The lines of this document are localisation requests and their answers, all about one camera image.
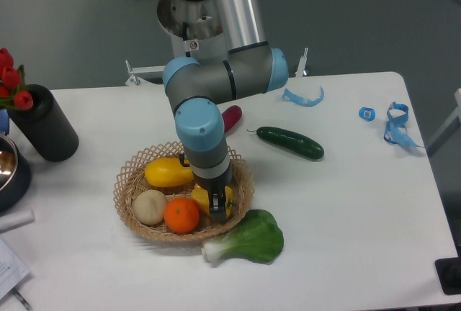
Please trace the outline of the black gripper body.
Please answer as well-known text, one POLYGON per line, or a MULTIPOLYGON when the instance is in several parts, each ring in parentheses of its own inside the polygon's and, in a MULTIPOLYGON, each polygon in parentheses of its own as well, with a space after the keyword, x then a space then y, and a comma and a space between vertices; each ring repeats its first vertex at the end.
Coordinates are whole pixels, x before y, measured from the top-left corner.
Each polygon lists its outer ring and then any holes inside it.
POLYGON ((228 154, 218 165, 210 168, 199 168, 192 165, 185 154, 179 154, 178 159, 183 167, 190 167, 192 169, 197 184, 211 194, 221 192, 231 183, 233 169, 228 154))

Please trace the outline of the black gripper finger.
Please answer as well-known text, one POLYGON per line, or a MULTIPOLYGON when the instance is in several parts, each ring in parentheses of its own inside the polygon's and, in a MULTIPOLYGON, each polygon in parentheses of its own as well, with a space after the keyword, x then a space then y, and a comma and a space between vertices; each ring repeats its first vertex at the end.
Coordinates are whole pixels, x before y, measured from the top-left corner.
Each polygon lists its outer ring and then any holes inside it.
POLYGON ((226 197, 225 191, 220 190, 209 194, 209 211, 210 216, 215 222, 225 222, 226 217, 226 197))

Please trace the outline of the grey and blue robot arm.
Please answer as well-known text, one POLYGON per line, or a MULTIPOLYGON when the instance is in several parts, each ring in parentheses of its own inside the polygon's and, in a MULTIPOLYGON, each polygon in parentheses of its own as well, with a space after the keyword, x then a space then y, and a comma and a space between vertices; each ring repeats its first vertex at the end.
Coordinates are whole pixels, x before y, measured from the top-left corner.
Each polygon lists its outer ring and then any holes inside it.
POLYGON ((232 167, 218 105, 283 87, 287 62, 265 38, 257 0, 159 0, 157 16, 174 47, 162 79, 176 133, 223 223, 232 167))

